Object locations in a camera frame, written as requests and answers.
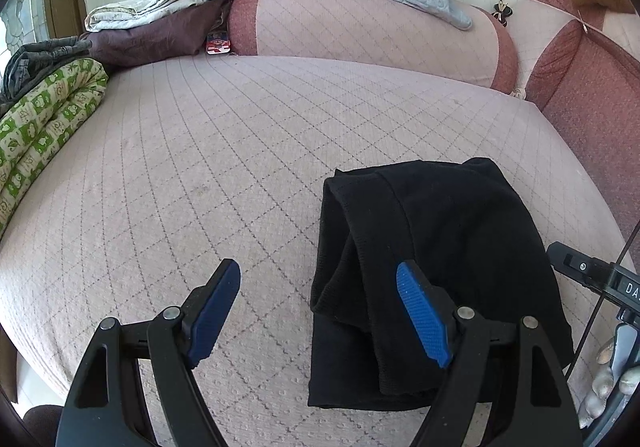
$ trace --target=bed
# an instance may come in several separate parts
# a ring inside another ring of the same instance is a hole
[[[0,321],[64,396],[104,316],[151,318],[204,283],[220,259],[235,258],[239,296],[194,372],[230,445],[408,445],[425,409],[306,406],[322,182],[335,168],[472,156],[500,166],[545,245],[617,256],[623,237],[609,207],[530,102],[328,59],[200,55],[119,72],[6,229]],[[594,296],[559,284],[575,342]],[[614,317],[606,303],[572,377],[576,401]],[[165,445],[148,369],[145,392]],[[487,412],[478,405],[469,445]]]

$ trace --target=glove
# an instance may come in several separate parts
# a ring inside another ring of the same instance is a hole
[[[591,389],[578,408],[578,421],[580,429],[590,426],[591,422],[604,413],[607,398],[615,387],[613,372],[609,365],[614,351],[614,339],[612,338],[597,354],[596,361],[600,364],[591,383]],[[627,369],[621,376],[618,384],[620,393],[632,395],[640,382],[640,366]]]

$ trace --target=black garment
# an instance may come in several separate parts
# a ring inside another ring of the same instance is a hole
[[[308,404],[397,411],[430,405],[444,374],[396,289],[414,259],[485,318],[533,315],[565,366],[573,356],[555,275],[530,214],[486,158],[337,171],[324,182]],[[483,400],[495,390],[489,364]]]

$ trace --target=folded clothes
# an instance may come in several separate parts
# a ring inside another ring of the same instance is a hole
[[[87,56],[91,41],[65,37],[20,46],[4,69],[0,91],[0,116],[33,90],[47,75],[65,64]]]
[[[205,0],[128,0],[94,8],[84,20],[89,32],[128,29],[149,24]]]
[[[229,0],[211,0],[172,13],[144,26],[85,34],[92,59],[103,66],[130,68],[171,57],[194,55],[207,33],[226,24]]]
[[[571,327],[540,235],[495,163],[413,161],[324,182],[308,404],[374,411],[430,405],[444,375],[396,289],[407,259],[458,305],[516,323],[533,315],[563,366]],[[497,388],[486,370],[482,401]]]

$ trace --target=cable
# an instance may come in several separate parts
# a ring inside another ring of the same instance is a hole
[[[636,226],[631,231],[631,235],[626,240],[625,246],[622,248],[622,252],[620,252],[620,256],[618,256],[618,260],[614,263],[613,268],[619,266],[620,263],[622,263],[622,260],[624,259],[626,252],[628,252],[629,248],[631,247],[631,244],[634,242],[634,239],[636,239],[636,235],[638,234],[638,231],[640,231],[640,220],[638,220],[638,223],[636,223]],[[603,301],[604,301],[604,292],[600,294],[598,302],[596,302],[595,308],[593,309],[593,312],[591,312],[591,317],[589,317],[587,326],[582,332],[582,337],[580,337],[580,342],[578,343],[578,347],[575,350],[574,359],[571,361],[571,364],[569,364],[569,369],[566,370],[566,374],[564,375],[565,380],[569,380],[569,377],[571,376],[571,372],[574,370],[575,364],[577,364],[578,362],[578,358],[580,357],[580,352],[582,351],[582,347],[584,346],[584,343],[587,340],[589,331],[593,326],[593,321],[596,319],[596,316],[600,311],[600,307],[602,306]]]

